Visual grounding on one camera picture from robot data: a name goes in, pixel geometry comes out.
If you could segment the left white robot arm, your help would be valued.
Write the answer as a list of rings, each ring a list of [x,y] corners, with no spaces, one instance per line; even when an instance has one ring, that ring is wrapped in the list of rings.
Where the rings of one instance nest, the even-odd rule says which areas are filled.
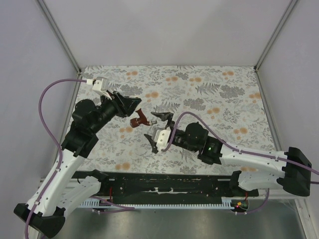
[[[110,183],[105,180],[107,175],[93,170],[69,193],[63,193],[74,173],[97,144],[97,132],[113,117],[131,116],[142,101],[138,97],[125,97],[118,92],[100,98],[100,105],[89,99],[75,105],[71,128],[58,147],[59,156],[52,169],[32,198],[25,204],[16,205],[14,213],[26,224],[26,238],[29,228],[49,239],[55,237],[67,217],[86,199],[109,192]]]

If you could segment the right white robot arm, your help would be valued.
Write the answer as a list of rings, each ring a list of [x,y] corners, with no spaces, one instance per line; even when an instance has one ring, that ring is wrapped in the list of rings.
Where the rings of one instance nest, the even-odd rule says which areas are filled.
[[[244,148],[219,138],[202,119],[190,123],[185,130],[178,129],[172,113],[152,113],[166,122],[153,135],[145,137],[152,152],[163,153],[174,145],[196,152],[198,159],[208,165],[241,165],[253,172],[235,171],[228,183],[234,196],[257,189],[282,189],[295,196],[308,197],[311,189],[312,164],[302,151],[290,147],[288,151],[262,151]]]

